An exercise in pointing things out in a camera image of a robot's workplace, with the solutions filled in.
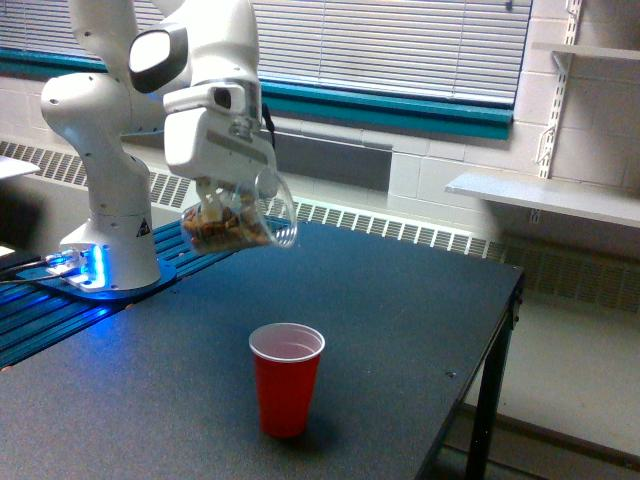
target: metal table leg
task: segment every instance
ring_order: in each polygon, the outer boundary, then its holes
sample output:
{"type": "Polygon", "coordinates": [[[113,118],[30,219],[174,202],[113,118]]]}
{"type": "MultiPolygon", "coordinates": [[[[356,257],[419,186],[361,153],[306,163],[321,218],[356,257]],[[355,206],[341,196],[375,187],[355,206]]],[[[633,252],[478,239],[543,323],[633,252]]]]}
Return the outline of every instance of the metal table leg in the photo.
{"type": "Polygon", "coordinates": [[[478,407],[467,460],[466,480],[481,480],[484,478],[489,458],[493,424],[498,411],[498,401],[507,362],[511,331],[517,319],[516,309],[520,302],[520,295],[516,292],[506,313],[500,333],[484,363],[480,396],[478,397],[478,407]]]}

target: cup rim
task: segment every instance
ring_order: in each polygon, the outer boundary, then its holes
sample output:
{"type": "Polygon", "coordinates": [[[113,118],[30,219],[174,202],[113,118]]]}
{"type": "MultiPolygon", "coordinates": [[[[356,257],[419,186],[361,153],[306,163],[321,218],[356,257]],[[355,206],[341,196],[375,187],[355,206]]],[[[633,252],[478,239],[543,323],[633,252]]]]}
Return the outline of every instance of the cup rim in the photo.
{"type": "Polygon", "coordinates": [[[301,323],[291,323],[291,322],[277,322],[277,323],[269,323],[267,325],[262,325],[261,327],[256,328],[253,332],[251,332],[251,335],[249,335],[249,348],[251,348],[251,351],[258,357],[263,358],[265,360],[270,360],[272,362],[277,362],[277,363],[300,363],[300,362],[306,362],[307,360],[311,360],[312,358],[315,358],[317,356],[319,356],[322,351],[324,350],[325,347],[325,340],[324,340],[324,336],[317,331],[315,328],[311,328],[308,325],[303,325],[301,323]],[[266,353],[263,353],[261,351],[259,351],[254,345],[253,345],[253,339],[255,338],[255,335],[260,332],[261,330],[265,330],[268,328],[273,328],[276,326],[282,326],[282,325],[289,325],[289,326],[295,326],[295,327],[302,327],[304,328],[307,332],[311,333],[312,335],[315,335],[318,340],[320,340],[320,348],[318,348],[317,351],[310,353],[309,355],[305,355],[304,357],[296,357],[296,358],[281,358],[281,357],[274,357],[271,355],[267,355],[266,353]]]}
{"type": "MultiPolygon", "coordinates": [[[[298,216],[296,214],[296,209],[294,207],[293,204],[293,197],[291,195],[291,190],[289,190],[289,186],[287,185],[287,182],[284,181],[284,178],[282,178],[282,175],[280,175],[280,172],[278,172],[277,170],[273,170],[270,167],[265,167],[263,168],[260,173],[258,173],[258,175],[256,175],[256,178],[254,180],[253,183],[253,188],[255,190],[255,192],[258,192],[258,182],[260,181],[260,175],[262,175],[265,171],[268,171],[270,174],[272,174],[276,181],[278,182],[280,188],[282,188],[283,192],[284,192],[284,202],[285,202],[285,208],[287,209],[287,211],[290,214],[290,225],[284,227],[285,229],[287,229],[288,231],[292,232],[292,236],[295,239],[295,237],[297,236],[297,231],[298,231],[298,216]]],[[[288,248],[291,247],[293,245],[293,241],[288,240],[288,241],[281,241],[280,239],[277,238],[277,236],[274,234],[273,230],[271,229],[271,227],[269,227],[269,225],[267,224],[267,219],[265,218],[265,215],[263,215],[259,210],[257,210],[257,214],[258,214],[258,219],[260,221],[260,224],[262,225],[262,227],[264,228],[264,231],[266,232],[267,236],[269,237],[269,241],[271,243],[271,245],[275,245],[278,247],[284,247],[284,248],[288,248]]]]}

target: wall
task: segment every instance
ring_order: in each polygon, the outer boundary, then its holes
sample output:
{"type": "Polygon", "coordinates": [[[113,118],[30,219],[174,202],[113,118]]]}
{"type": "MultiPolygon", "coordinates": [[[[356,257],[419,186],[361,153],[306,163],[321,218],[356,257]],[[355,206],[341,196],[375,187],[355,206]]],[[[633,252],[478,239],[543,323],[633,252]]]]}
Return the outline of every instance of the wall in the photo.
{"type": "MultiPolygon", "coordinates": [[[[584,0],[579,43],[640,49],[640,2],[584,0]]],[[[534,0],[528,38],[562,42],[568,14],[564,0],[534,0]]],[[[419,217],[437,223],[499,236],[502,233],[640,258],[637,232],[627,227],[554,214],[540,225],[528,222],[527,209],[478,201],[444,192],[445,185],[470,169],[497,168],[535,175],[540,135],[545,130],[557,73],[551,55],[527,48],[515,124],[507,142],[465,137],[374,131],[308,120],[277,118],[283,134],[322,139],[392,153],[389,193],[300,175],[287,178],[295,194],[350,206],[419,217]]],[[[0,77],[0,137],[26,138],[32,143],[68,148],[51,132],[39,113],[42,83],[0,77]]],[[[320,149],[309,147],[289,159],[323,162],[320,149]]],[[[160,150],[147,149],[143,157],[162,164],[160,150]]],[[[574,62],[562,121],[553,175],[610,187],[640,190],[640,62],[574,62]]]]}

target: wall shelf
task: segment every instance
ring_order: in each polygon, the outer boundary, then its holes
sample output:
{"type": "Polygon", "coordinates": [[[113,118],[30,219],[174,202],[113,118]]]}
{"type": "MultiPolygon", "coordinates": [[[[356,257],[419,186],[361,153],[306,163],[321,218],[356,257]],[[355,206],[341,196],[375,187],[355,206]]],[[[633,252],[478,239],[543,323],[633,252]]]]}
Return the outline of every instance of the wall shelf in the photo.
{"type": "Polygon", "coordinates": [[[621,50],[618,48],[589,47],[583,45],[563,45],[561,43],[534,42],[536,50],[550,50],[556,53],[566,53],[578,57],[611,58],[618,60],[640,61],[640,50],[621,50]]]}
{"type": "Polygon", "coordinates": [[[482,200],[640,228],[640,196],[502,171],[465,173],[446,191],[482,200]]]}
{"type": "Polygon", "coordinates": [[[586,45],[565,45],[562,43],[534,42],[535,50],[548,50],[562,73],[569,70],[568,57],[606,58],[611,60],[640,61],[640,50],[621,50],[619,48],[591,47],[586,45]]]}
{"type": "Polygon", "coordinates": [[[0,155],[0,180],[35,173],[38,170],[40,169],[32,163],[0,155]]]}

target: floor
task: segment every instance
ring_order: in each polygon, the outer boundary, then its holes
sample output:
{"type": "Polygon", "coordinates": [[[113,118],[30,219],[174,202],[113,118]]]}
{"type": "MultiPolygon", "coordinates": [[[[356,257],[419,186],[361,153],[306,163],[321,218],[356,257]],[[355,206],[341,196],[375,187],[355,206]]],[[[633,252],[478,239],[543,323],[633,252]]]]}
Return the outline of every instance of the floor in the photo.
{"type": "MultiPolygon", "coordinates": [[[[536,427],[496,430],[487,478],[640,480],[638,366],[638,315],[525,292],[499,412],[536,427]]],[[[471,426],[461,411],[429,478],[463,478],[471,426]]]]}
{"type": "Polygon", "coordinates": [[[640,457],[639,365],[638,315],[525,291],[499,412],[640,457]]]}

